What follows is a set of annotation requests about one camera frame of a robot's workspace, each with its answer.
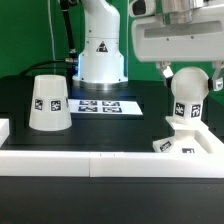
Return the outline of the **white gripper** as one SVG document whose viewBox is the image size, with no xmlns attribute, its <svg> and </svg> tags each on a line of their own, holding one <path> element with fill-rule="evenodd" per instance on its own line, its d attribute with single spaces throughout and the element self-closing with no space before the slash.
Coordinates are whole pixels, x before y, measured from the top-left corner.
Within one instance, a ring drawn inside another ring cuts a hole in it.
<svg viewBox="0 0 224 224">
<path fill-rule="evenodd" d="M 208 88 L 224 88 L 224 6 L 194 10 L 193 21 L 184 24 L 165 25 L 161 16 L 136 19 L 132 23 L 132 43 L 139 61 L 157 62 L 168 88 L 174 76 L 170 62 L 200 61 L 217 61 L 212 63 L 215 71 Z"/>
</svg>

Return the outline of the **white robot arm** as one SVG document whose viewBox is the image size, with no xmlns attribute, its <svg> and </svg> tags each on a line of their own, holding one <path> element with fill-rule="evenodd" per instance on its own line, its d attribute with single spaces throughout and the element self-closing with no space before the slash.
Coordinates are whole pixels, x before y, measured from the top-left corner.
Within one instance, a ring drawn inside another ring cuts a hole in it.
<svg viewBox="0 0 224 224">
<path fill-rule="evenodd" d="M 81 0 L 85 47 L 74 80 L 88 87 L 125 83 L 119 52 L 120 15 L 106 0 Z M 166 81 L 173 62 L 211 62 L 209 87 L 223 88 L 224 0 L 133 0 L 132 43 L 141 62 L 154 62 Z"/>
</svg>

